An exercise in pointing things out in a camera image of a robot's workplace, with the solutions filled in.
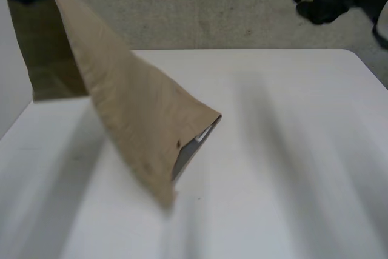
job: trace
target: table surface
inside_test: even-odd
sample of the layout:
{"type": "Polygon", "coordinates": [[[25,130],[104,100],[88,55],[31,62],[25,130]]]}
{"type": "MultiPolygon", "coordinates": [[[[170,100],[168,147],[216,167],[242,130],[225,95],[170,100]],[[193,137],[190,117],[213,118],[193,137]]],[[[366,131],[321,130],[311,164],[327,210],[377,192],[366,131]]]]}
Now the table surface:
{"type": "Polygon", "coordinates": [[[1,258],[384,258],[388,94],[345,50],[137,51],[223,115],[171,213],[90,100],[0,141],[1,258]]]}

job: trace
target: paper bag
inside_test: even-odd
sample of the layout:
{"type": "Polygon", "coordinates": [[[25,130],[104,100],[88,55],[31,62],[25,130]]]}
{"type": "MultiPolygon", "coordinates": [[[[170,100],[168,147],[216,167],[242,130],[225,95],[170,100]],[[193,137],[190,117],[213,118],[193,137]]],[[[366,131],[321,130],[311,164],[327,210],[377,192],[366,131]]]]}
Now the paper bag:
{"type": "Polygon", "coordinates": [[[8,6],[34,101],[86,96],[55,0],[8,6]]]}
{"type": "Polygon", "coordinates": [[[55,0],[78,69],[123,159],[163,206],[221,115],[188,94],[80,0],[55,0]]]}

